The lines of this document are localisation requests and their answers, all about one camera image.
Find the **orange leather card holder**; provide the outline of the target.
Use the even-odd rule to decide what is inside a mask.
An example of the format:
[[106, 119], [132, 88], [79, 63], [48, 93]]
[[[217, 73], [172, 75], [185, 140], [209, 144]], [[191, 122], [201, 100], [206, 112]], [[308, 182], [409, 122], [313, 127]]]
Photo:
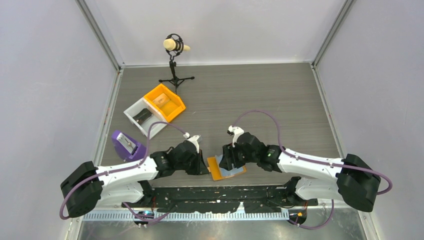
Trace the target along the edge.
[[213, 181], [220, 181], [244, 174], [247, 169], [245, 166], [226, 170], [219, 166], [223, 160], [223, 155], [215, 155], [207, 158], [208, 170]]

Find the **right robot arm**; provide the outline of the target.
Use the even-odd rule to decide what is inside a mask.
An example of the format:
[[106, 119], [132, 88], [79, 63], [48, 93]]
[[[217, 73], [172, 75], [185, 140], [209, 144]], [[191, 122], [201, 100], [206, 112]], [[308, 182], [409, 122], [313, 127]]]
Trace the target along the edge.
[[268, 172], [291, 173], [284, 184], [290, 205], [312, 199], [344, 201], [350, 207], [370, 213], [374, 209], [381, 177], [358, 156], [325, 158], [299, 153], [278, 145], [266, 145], [245, 132], [234, 143], [222, 147], [218, 162], [221, 169], [232, 171], [255, 163]]

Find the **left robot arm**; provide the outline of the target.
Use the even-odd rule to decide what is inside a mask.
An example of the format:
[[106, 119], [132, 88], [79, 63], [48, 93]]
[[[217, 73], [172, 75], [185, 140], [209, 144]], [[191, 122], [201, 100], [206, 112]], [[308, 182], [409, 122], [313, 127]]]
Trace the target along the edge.
[[138, 203], [148, 207], [153, 193], [142, 182], [165, 178], [176, 171], [188, 175], [207, 175], [202, 150], [185, 140], [176, 147], [156, 151], [145, 159], [111, 166], [95, 166], [92, 161], [79, 165], [61, 184], [63, 220], [81, 217], [96, 207]]

